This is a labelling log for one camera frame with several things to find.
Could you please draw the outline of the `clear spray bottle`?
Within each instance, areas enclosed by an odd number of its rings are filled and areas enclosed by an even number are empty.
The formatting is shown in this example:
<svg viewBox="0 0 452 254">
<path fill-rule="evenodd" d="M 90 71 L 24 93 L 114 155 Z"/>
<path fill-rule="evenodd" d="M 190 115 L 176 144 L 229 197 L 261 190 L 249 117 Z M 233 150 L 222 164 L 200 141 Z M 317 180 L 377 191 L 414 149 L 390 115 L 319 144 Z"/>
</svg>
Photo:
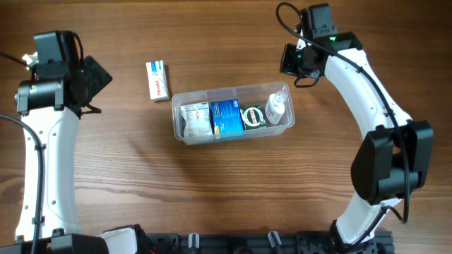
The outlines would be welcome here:
<svg viewBox="0 0 452 254">
<path fill-rule="evenodd" d="M 265 113 L 268 121 L 275 125 L 279 123 L 285 113 L 285 101 L 287 94 L 284 91 L 277 91 L 269 96 L 265 107 Z"/>
</svg>

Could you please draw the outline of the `green round-logo box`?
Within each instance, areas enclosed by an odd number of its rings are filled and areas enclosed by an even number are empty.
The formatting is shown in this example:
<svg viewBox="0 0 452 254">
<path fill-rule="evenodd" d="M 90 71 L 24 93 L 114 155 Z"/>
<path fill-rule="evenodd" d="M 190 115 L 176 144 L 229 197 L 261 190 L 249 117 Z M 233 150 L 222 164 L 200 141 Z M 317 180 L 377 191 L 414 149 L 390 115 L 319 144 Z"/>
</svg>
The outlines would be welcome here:
<svg viewBox="0 0 452 254">
<path fill-rule="evenodd" d="M 266 127 L 266 119 L 260 105 L 240 109 L 244 130 Z"/>
</svg>

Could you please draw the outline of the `blue box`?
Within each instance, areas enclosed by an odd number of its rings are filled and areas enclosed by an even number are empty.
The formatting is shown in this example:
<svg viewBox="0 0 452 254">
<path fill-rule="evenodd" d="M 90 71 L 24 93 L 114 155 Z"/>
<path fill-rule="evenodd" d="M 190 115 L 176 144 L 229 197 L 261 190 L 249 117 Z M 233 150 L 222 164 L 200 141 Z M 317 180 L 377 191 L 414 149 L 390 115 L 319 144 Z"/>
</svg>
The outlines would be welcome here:
<svg viewBox="0 0 452 254">
<path fill-rule="evenodd" d="M 241 135 L 243 133 L 238 99 L 211 102 L 210 108 L 213 116 L 213 132 L 217 139 L 226 134 Z"/>
</svg>

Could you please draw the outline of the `white Hansaplast plaster box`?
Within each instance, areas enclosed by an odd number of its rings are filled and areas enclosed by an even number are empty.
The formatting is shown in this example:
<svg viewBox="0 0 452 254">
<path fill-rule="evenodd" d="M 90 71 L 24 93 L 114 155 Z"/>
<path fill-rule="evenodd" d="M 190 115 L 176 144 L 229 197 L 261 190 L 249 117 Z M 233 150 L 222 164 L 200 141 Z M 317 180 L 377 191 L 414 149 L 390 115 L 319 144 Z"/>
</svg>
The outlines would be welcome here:
<svg viewBox="0 0 452 254">
<path fill-rule="evenodd" d="M 180 109 L 185 138 L 213 134 L 208 102 L 182 105 Z"/>
</svg>

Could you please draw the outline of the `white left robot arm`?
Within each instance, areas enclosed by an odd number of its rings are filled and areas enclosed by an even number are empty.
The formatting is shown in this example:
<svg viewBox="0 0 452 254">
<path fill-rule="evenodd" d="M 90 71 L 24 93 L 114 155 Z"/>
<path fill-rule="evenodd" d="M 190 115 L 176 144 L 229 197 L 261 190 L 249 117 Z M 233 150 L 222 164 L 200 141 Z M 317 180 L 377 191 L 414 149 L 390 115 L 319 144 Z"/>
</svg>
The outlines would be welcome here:
<svg viewBox="0 0 452 254">
<path fill-rule="evenodd" d="M 82 232 L 74 194 L 74 150 L 82 108 L 112 77 L 93 57 L 38 56 L 33 77 L 15 101 L 24 130 L 25 189 L 13 245 L 2 253 L 151 253 L 153 242 L 138 224 Z"/>
</svg>

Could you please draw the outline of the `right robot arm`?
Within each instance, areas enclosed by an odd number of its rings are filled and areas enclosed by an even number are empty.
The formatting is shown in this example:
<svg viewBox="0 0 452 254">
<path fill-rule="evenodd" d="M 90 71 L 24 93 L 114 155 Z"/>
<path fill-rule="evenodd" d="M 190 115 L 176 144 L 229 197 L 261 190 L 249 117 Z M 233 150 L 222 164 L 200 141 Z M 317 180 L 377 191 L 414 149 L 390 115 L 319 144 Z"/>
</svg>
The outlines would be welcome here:
<svg viewBox="0 0 452 254">
<path fill-rule="evenodd" d="M 364 250 L 388 212 L 407 222 L 410 194 L 427 180 L 433 129 L 393 101 L 351 32 L 286 44 L 280 72 L 297 79 L 325 77 L 357 122 L 362 144 L 350 168 L 355 192 L 331 224 L 329 247 L 337 253 Z"/>
</svg>

